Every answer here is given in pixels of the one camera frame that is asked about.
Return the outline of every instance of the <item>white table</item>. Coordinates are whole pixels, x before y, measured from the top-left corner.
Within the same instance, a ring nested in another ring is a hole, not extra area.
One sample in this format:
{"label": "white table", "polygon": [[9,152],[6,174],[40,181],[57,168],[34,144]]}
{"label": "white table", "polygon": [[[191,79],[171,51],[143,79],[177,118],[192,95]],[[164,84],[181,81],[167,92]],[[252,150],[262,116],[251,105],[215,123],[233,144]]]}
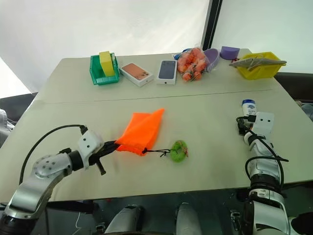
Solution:
{"label": "white table", "polygon": [[[163,58],[161,55],[146,55],[133,57],[132,61],[137,58],[135,62],[140,64],[141,58],[144,64],[154,57]],[[82,60],[86,63],[81,66],[85,64],[85,67],[89,67],[87,59],[66,59],[61,61],[56,71],[60,67],[64,68],[63,63],[74,65],[75,61],[80,64]],[[244,165],[249,158],[249,151],[242,136],[237,133],[235,121],[236,117],[242,115],[241,101],[246,98],[254,99],[258,110],[275,114],[272,142],[277,152],[290,160],[289,163],[283,163],[285,183],[312,180],[311,120],[276,80],[245,81],[236,74],[235,69],[233,73],[228,69],[225,61],[221,61],[216,75],[210,74],[202,82],[190,84],[181,84],[178,77],[175,86],[149,83],[137,88],[122,79],[120,84],[116,84],[120,87],[118,94],[112,93],[105,86],[90,85],[92,83],[88,77],[88,82],[77,81],[75,87],[80,91],[79,94],[75,89],[67,88],[67,95],[60,92],[53,100],[52,95],[47,94],[52,94],[57,86],[57,82],[51,81],[51,78],[58,79],[54,72],[0,149],[0,201],[7,202],[12,197],[27,152],[52,128],[65,124],[86,124],[89,129],[101,134],[105,141],[111,141],[121,136],[133,112],[152,112],[159,108],[165,108],[165,113],[154,149],[168,148],[175,140],[182,139],[188,144],[188,159],[177,164],[166,157],[160,158],[158,153],[140,157],[128,152],[113,152],[101,159],[106,175],[101,176],[96,166],[90,167],[88,171],[76,171],[60,182],[51,201],[248,187],[250,181]],[[241,83],[242,87],[232,83],[232,78]],[[216,88],[220,87],[220,90],[213,92],[206,88],[205,91],[203,86],[209,83]],[[133,93],[141,89],[151,92],[145,95]],[[155,90],[178,96],[162,97],[165,93],[158,95]],[[39,157],[57,153],[66,147],[75,149],[79,137],[80,132],[75,128],[53,133],[34,151],[25,176],[29,175],[33,163]]]}

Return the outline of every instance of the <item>blue cap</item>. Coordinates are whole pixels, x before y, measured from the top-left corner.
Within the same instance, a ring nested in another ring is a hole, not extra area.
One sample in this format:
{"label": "blue cap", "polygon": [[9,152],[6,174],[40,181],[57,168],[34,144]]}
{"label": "blue cap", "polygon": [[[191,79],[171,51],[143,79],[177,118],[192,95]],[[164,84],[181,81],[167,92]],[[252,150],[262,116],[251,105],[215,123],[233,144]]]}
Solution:
{"label": "blue cap", "polygon": [[254,101],[253,99],[244,99],[241,105],[243,105],[243,104],[245,104],[245,103],[252,103],[252,104],[255,104],[255,101]]}

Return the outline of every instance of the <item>white wire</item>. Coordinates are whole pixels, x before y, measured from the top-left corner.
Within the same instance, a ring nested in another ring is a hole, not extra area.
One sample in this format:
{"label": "white wire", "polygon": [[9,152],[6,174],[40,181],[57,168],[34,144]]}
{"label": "white wire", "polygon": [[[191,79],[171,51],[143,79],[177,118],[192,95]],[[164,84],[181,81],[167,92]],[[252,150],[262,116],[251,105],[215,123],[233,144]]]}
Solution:
{"label": "white wire", "polygon": [[78,226],[77,226],[79,217],[80,217],[80,212],[79,212],[79,214],[78,214],[78,217],[77,217],[77,220],[76,220],[76,223],[75,223],[75,228],[77,228],[77,230],[76,230],[72,235],[76,234],[76,233],[77,233],[79,230],[81,230],[81,228],[82,228],[82,227],[78,227]]}

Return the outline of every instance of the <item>white bottle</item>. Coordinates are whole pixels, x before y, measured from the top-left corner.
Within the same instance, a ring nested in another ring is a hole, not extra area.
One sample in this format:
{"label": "white bottle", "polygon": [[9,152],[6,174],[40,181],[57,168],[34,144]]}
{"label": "white bottle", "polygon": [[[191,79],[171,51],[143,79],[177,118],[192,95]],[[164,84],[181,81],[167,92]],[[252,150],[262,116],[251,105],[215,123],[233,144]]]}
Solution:
{"label": "white bottle", "polygon": [[244,116],[256,115],[256,105],[253,99],[244,99],[242,107]]}

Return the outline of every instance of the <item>orange drawstring bag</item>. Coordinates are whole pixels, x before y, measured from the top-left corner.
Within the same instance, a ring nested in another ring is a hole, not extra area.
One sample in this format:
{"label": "orange drawstring bag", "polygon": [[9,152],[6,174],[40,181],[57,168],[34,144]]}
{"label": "orange drawstring bag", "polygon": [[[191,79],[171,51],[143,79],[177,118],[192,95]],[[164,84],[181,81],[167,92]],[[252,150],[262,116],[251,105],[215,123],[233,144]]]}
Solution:
{"label": "orange drawstring bag", "polygon": [[157,139],[164,109],[159,109],[152,114],[133,113],[133,118],[128,124],[122,137],[115,143],[120,144],[117,151],[129,151],[144,156],[145,149],[152,149]]}

